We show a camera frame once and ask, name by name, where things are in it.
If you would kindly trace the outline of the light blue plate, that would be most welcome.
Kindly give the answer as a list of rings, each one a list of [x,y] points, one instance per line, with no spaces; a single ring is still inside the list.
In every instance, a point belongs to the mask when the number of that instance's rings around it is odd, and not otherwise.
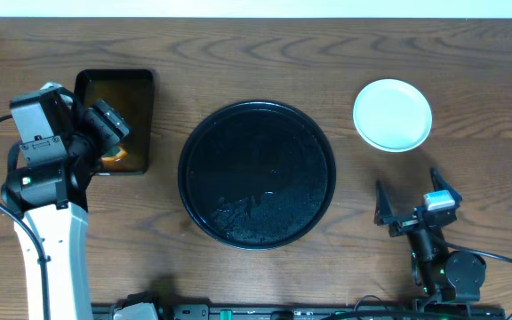
[[[398,79],[366,85],[356,96],[353,122],[372,147],[391,153],[415,149],[429,136],[433,115],[420,90]]]

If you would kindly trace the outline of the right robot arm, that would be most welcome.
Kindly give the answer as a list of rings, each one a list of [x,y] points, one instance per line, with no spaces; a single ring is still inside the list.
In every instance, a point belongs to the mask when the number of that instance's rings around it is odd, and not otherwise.
[[[411,213],[395,214],[381,181],[376,182],[374,223],[387,226],[391,237],[406,236],[412,252],[412,277],[426,293],[413,306],[468,305],[480,300],[486,263],[480,256],[458,249],[451,251],[442,228],[457,220],[462,196],[436,169],[430,171],[434,190],[423,196]]]

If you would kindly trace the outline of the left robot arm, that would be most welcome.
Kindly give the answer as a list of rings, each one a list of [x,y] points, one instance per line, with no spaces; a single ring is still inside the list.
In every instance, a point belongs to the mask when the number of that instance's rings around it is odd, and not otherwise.
[[[131,131],[103,100],[62,96],[11,104],[20,142],[10,150],[2,198],[16,219],[31,319],[91,319],[85,262],[86,189],[101,158]]]

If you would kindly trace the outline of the orange green scrub sponge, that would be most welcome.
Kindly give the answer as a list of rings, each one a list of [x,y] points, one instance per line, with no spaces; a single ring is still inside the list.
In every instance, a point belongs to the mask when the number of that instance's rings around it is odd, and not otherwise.
[[[127,156],[127,150],[121,145],[116,145],[101,156],[102,167],[105,171],[112,171],[115,165]]]

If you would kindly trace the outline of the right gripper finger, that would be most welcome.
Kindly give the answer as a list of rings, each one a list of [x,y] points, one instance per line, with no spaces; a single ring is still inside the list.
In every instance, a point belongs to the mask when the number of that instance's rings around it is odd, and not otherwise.
[[[429,173],[435,191],[448,191],[457,204],[463,200],[462,196],[453,187],[450,186],[450,184],[440,175],[436,168],[430,168]]]
[[[376,205],[374,223],[377,226],[388,225],[393,221],[393,210],[390,205],[388,194],[380,180],[376,181]]]

